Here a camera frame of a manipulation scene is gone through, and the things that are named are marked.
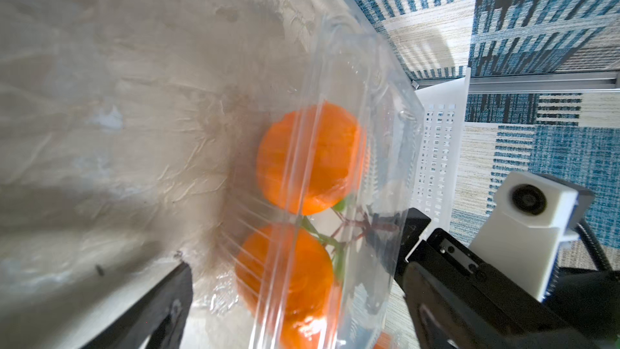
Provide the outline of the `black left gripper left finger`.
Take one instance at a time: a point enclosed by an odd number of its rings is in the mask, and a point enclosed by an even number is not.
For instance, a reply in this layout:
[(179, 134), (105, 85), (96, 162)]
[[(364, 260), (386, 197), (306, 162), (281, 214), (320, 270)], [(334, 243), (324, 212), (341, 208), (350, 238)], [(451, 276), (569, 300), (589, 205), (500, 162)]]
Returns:
[(193, 299), (192, 272), (180, 263), (85, 348), (179, 348)]

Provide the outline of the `orange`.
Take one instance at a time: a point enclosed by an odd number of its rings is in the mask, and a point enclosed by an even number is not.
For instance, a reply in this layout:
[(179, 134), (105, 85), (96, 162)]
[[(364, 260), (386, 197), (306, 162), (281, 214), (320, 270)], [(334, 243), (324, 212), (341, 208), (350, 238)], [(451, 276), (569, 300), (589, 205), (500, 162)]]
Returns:
[(288, 113), (263, 135), (256, 178), (264, 197), (292, 214), (334, 207), (361, 184), (366, 132), (334, 103)]
[(235, 275), (256, 334), (281, 348), (334, 347), (342, 284), (329, 253), (306, 229), (274, 223), (250, 234)]

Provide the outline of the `clear clamshell container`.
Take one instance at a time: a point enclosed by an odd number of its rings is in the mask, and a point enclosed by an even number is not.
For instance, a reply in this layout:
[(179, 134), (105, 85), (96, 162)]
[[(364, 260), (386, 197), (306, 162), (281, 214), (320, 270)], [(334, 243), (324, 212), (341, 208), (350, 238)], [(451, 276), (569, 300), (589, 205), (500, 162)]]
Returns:
[(218, 234), (227, 348), (371, 348), (411, 208), (424, 109), (381, 35), (321, 21), (240, 122)]

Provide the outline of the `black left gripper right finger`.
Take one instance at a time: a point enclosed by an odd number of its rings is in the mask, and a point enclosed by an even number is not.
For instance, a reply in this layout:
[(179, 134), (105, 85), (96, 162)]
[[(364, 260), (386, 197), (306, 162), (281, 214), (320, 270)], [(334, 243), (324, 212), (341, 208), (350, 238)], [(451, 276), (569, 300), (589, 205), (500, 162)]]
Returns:
[(525, 294), (507, 313), (477, 284), (446, 266), (448, 283), (420, 263), (403, 276), (405, 302), (421, 348), (587, 348), (589, 340)]

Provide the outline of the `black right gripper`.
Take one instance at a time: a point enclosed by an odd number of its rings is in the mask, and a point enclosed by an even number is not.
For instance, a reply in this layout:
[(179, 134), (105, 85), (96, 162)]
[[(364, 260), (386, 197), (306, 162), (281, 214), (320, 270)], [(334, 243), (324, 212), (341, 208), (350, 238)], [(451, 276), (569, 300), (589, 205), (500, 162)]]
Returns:
[[(513, 314), (513, 308), (508, 307), (509, 300), (529, 294), (445, 230), (436, 229), (428, 239), (422, 239), (421, 234), (429, 223), (430, 219), (416, 208), (408, 211), (395, 273), (399, 287), (403, 290), (403, 276), (410, 263), (420, 263), (440, 276), (444, 284), (448, 283), (447, 274), (440, 274), (439, 269), (446, 266), (470, 281), (484, 284), (484, 294), (505, 312)], [(555, 268), (550, 297), (537, 302), (586, 337), (587, 348), (619, 346), (618, 272)]]

